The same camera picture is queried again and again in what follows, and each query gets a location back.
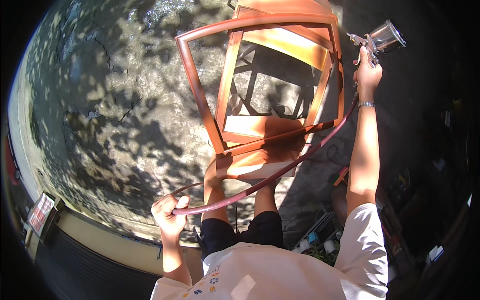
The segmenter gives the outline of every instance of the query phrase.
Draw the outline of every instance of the cracked concrete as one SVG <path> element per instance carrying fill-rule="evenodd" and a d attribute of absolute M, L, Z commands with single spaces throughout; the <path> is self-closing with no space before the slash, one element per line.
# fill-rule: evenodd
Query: cracked concrete
<path fill-rule="evenodd" d="M 340 20 L 345 106 L 353 96 L 355 68 L 347 62 L 358 51 L 346 32 L 362 34 L 393 18 L 400 22 L 407 41 L 423 45 L 424 37 L 436 30 L 424 18 L 423 6 L 418 9 L 421 5 L 414 1 L 370 2 L 358 7 L 331 1 Z M 378 11 L 371 12 L 371 7 Z M 412 13 L 402 14 L 407 9 Z M 18 96 L 25 123 L 22 138 L 38 186 L 122 234 L 160 239 L 150 205 L 159 195 L 203 181 L 212 154 L 174 37 L 229 19 L 232 13 L 223 0 L 58 1 L 34 34 L 20 68 L 25 81 Z M 190 43 L 212 112 L 227 42 L 227 34 L 221 33 Z M 240 50 L 248 46 L 242 43 Z M 410 151 L 407 145 L 422 147 L 421 112 L 435 99 L 430 91 L 443 80 L 442 72 L 436 71 L 440 68 L 437 61 L 442 51 L 448 51 L 424 48 L 431 50 L 420 62 L 416 58 L 422 50 L 415 46 L 381 57 L 385 71 L 378 96 L 390 99 L 377 109 L 383 169 L 393 164 L 394 153 Z M 272 51 L 258 47 L 238 61 L 237 67 L 244 68 L 234 76 L 238 93 L 251 97 L 259 113 L 273 109 L 286 118 L 302 116 L 313 97 L 318 72 Z M 415 68 L 409 61 L 415 62 Z M 408 89 L 399 90 L 399 86 Z M 328 98 L 322 118 L 331 120 L 331 107 L 335 108 L 335 102 Z M 336 163 L 326 158 L 327 149 L 321 150 L 315 159 L 322 164 L 305 162 L 295 178 L 282 179 L 277 186 L 276 203 L 287 244 L 295 243 L 313 224 L 322 203 L 330 201 L 330 177 L 348 164 L 355 128 L 354 115 L 329 142 L 336 146 Z M 313 142 L 327 133 L 315 134 Z M 226 195 L 249 186 L 224 181 Z M 203 203 L 201 188 L 188 193 L 192 206 Z M 232 207 L 229 213 L 234 222 Z M 253 196 L 238 203 L 240 229 L 252 213 Z M 200 216 L 190 217 L 189 223 L 200 225 Z M 191 231 L 183 234 L 182 242 L 192 245 Z"/>

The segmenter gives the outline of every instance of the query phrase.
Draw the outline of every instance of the man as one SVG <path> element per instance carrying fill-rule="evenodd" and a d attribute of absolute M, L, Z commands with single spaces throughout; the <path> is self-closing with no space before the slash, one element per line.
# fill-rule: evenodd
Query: man
<path fill-rule="evenodd" d="M 202 215 L 206 247 L 204 277 L 192 286 L 182 258 L 179 234 L 185 216 L 171 212 L 188 206 L 189 197 L 171 195 L 152 207 L 162 231 L 164 277 L 152 299 L 378 299 L 387 292 L 387 257 L 375 191 L 380 169 L 373 93 L 382 67 L 372 68 L 365 47 L 353 74 L 360 95 L 357 135 L 350 161 L 347 219 L 340 252 L 331 267 L 316 258 L 283 249 L 281 219 L 274 201 L 275 185 L 255 196 L 254 218 L 247 231 L 235 234 L 226 208 Z M 212 159 L 205 174 L 205 203 L 224 198 Z"/>

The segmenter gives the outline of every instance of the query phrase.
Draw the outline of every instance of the spray gun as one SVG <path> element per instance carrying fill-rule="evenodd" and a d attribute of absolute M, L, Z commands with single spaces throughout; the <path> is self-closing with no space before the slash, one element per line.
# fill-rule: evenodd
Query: spray gun
<path fill-rule="evenodd" d="M 369 63 L 373 68 L 380 63 L 377 58 L 377 54 L 379 52 L 386 54 L 394 49 L 407 46 L 407 43 L 402 38 L 402 35 L 398 32 L 390 20 L 386 20 L 372 32 L 365 34 L 366 38 L 350 33 L 347 33 L 347 36 L 350 37 L 350 40 L 355 44 L 355 46 L 361 45 L 367 48 Z"/>

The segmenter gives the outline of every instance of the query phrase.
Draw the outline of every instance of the red air hose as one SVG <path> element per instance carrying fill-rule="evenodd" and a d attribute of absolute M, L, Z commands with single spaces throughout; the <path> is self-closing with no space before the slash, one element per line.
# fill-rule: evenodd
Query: red air hose
<path fill-rule="evenodd" d="M 353 109 L 355 108 L 356 104 L 357 104 L 357 101 L 358 101 L 359 97 L 358 97 L 358 93 L 355 93 L 355 96 L 353 97 L 353 102 L 352 102 L 352 105 L 350 106 L 350 108 L 348 109 L 346 115 L 343 117 L 343 119 L 340 121 L 340 123 L 332 130 L 332 132 L 330 132 L 323 140 L 321 140 L 317 146 L 313 147 L 312 149 L 310 149 L 307 153 L 305 153 L 304 155 L 300 156 L 299 158 L 297 158 L 296 160 L 292 161 L 288 166 L 284 167 L 283 169 L 277 171 L 275 174 L 273 174 L 272 176 L 268 177 L 268 178 L 265 178 L 264 180 L 262 180 L 261 182 L 247 188 L 246 190 L 242 191 L 242 192 L 239 192 L 238 194 L 235 194 L 231 197 L 228 197 L 228 198 L 225 198 L 223 200 L 220 200 L 218 202 L 215 202 L 215 203 L 212 203 L 212 204 L 208 204 L 208 205 L 204 205 L 204 206 L 199 206 L 199 207 L 194 207 L 194 208 L 175 208 L 172 213 L 174 215 L 195 215 L 195 214 L 200 214 L 200 213 L 204 213 L 204 212 L 208 212 L 208 211 L 211 211 L 211 210 L 215 210 L 217 208 L 221 208 L 223 206 L 227 206 L 229 204 L 232 204 L 240 199 L 243 199 L 245 198 L 246 196 L 258 191 L 259 189 L 261 189 L 262 187 L 266 186 L 267 184 L 271 183 L 272 181 L 276 180 L 277 178 L 279 178 L 280 176 L 282 176 L 283 174 L 287 173 L 289 170 L 291 170 L 293 167 L 295 167 L 296 165 L 298 165 L 299 163 L 301 163 L 302 161 L 304 161 L 305 159 L 307 159 L 309 156 L 311 156 L 313 153 L 315 153 L 315 151 L 317 151 L 318 149 L 320 149 L 321 147 L 323 147 L 323 145 L 325 145 L 339 130 L 340 128 L 342 128 L 343 124 L 345 124 L 345 122 L 347 121 L 347 119 L 350 117 L 350 115 L 352 114 L 353 112 Z M 183 188 L 180 188 L 176 191 L 174 191 L 173 193 L 171 193 L 172 195 L 176 195 L 177 193 L 185 190 L 185 189 L 188 189 L 190 187 L 193 187 L 193 186 L 197 186 L 197 185 L 202 185 L 203 182 L 199 182 L 199 183 L 194 183 L 194 184 L 191 184 L 191 185 L 188 185 L 188 186 L 185 186 Z"/>

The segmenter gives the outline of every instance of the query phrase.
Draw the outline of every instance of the wristwatch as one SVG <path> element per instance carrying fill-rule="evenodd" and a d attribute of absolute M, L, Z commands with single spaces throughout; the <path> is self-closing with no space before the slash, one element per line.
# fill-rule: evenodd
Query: wristwatch
<path fill-rule="evenodd" d="M 362 107 L 362 106 L 371 106 L 371 107 L 375 108 L 375 103 L 373 103 L 373 102 L 359 102 L 359 107 Z"/>

